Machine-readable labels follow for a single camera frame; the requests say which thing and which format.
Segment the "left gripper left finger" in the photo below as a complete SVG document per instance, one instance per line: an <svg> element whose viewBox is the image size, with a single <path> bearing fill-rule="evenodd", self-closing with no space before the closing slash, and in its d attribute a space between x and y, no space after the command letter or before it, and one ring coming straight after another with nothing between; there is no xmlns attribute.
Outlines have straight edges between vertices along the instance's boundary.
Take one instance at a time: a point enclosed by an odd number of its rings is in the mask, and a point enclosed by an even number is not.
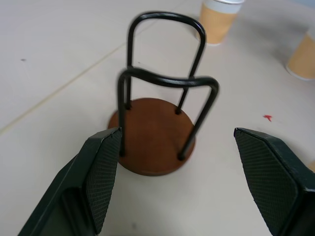
<svg viewBox="0 0 315 236"><path fill-rule="evenodd" d="M115 183L121 129L90 136L55 176L21 236L97 236Z"/></svg>

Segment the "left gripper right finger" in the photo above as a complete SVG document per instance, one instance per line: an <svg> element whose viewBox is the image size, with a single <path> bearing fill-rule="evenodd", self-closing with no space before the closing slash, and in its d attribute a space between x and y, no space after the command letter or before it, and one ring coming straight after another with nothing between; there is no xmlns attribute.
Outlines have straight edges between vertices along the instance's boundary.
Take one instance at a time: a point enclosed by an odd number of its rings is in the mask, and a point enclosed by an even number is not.
<svg viewBox="0 0 315 236"><path fill-rule="evenodd" d="M315 234L315 174L279 138L235 128L248 188L274 236Z"/></svg>

